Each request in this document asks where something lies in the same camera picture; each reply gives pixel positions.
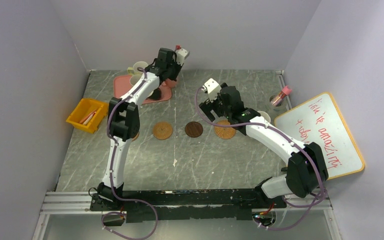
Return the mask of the pink mug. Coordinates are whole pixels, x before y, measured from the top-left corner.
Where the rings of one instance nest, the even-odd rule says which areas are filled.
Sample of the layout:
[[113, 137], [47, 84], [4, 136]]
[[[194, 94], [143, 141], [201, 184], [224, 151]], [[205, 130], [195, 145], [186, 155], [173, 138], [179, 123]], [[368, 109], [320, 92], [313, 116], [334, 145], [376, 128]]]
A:
[[271, 123], [271, 117], [267, 112], [261, 111], [261, 110], [258, 110], [257, 112], [260, 114], [261, 117], [265, 119], [265, 121], [267, 121], [268, 123]]
[[177, 84], [178, 84], [178, 81], [177, 81], [176, 79], [175, 79], [175, 80], [171, 80], [171, 79], [169, 79], [169, 78], [167, 78], [167, 79], [164, 81], [164, 83], [163, 83], [164, 86], [166, 86], [166, 87], [168, 87], [168, 88], [170, 88], [170, 89], [175, 88]]

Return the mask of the woven coaster light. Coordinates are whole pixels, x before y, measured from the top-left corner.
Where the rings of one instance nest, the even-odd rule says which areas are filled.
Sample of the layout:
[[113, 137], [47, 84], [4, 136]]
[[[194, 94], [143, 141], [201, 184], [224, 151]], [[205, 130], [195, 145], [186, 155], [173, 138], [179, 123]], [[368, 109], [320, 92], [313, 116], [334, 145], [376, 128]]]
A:
[[217, 126], [214, 127], [214, 132], [219, 138], [228, 140], [235, 136], [236, 130], [232, 127], [229, 127], [231, 124], [228, 120], [220, 120], [216, 124]]

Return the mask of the woven coaster tan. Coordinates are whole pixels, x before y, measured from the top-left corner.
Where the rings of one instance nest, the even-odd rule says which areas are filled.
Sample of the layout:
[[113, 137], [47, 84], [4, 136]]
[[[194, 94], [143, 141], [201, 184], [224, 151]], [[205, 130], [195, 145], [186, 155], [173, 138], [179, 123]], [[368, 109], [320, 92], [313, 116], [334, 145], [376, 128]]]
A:
[[173, 127], [166, 121], [157, 122], [152, 129], [153, 136], [158, 140], [166, 140], [172, 135], [172, 133]]

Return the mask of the light wooden coaster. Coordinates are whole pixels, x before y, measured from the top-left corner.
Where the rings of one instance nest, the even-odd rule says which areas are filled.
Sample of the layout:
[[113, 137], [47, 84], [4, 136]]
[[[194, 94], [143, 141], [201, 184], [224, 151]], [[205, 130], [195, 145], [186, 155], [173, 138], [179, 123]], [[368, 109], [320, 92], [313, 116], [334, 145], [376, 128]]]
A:
[[138, 132], [136, 133], [136, 135], [132, 138], [132, 142], [134, 142], [135, 140], [137, 140], [137, 138], [139, 137], [139, 135], [140, 135], [140, 132], [138, 131]]

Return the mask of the black mug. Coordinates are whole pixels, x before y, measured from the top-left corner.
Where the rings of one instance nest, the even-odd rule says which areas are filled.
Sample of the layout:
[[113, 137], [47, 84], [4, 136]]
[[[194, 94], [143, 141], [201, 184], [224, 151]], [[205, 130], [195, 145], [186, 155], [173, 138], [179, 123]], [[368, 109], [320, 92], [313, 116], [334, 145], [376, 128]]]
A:
[[161, 89], [159, 87], [156, 88], [152, 92], [152, 94], [148, 97], [148, 99], [150, 99], [152, 101], [159, 101], [161, 98], [162, 98], [162, 91], [161, 91]]

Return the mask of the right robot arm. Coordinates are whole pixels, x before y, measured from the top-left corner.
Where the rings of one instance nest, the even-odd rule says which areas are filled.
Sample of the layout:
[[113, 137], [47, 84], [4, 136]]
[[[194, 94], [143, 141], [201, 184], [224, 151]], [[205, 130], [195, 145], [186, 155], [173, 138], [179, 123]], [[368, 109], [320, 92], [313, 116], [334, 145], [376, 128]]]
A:
[[286, 173], [264, 180], [257, 186], [255, 202], [268, 207], [276, 197], [296, 195], [304, 198], [329, 178], [322, 148], [315, 142], [304, 143], [287, 135], [256, 110], [245, 107], [235, 86], [209, 79], [199, 88], [206, 100], [196, 103], [198, 114], [209, 124], [233, 128], [277, 154], [286, 164]]

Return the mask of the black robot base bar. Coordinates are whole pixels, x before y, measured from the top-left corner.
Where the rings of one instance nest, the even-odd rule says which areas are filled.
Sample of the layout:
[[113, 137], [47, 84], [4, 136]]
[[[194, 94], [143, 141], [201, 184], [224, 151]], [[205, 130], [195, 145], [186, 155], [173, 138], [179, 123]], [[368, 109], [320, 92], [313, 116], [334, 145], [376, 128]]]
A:
[[189, 219], [249, 220], [269, 209], [284, 209], [280, 196], [267, 198], [254, 188], [192, 190], [125, 190], [120, 202], [110, 202], [94, 193], [92, 212], [122, 212], [127, 223]]

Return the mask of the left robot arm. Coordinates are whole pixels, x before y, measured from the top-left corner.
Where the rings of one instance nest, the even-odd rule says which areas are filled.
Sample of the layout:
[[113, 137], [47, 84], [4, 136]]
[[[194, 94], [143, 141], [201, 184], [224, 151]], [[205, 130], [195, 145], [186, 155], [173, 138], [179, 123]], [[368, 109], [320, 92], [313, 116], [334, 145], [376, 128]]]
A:
[[160, 48], [157, 57], [146, 67], [139, 67], [140, 79], [121, 97], [109, 101], [106, 134], [110, 140], [106, 171], [97, 194], [110, 210], [123, 203], [124, 168], [133, 138], [140, 130], [139, 107], [164, 81], [176, 81], [189, 51], [177, 46]]

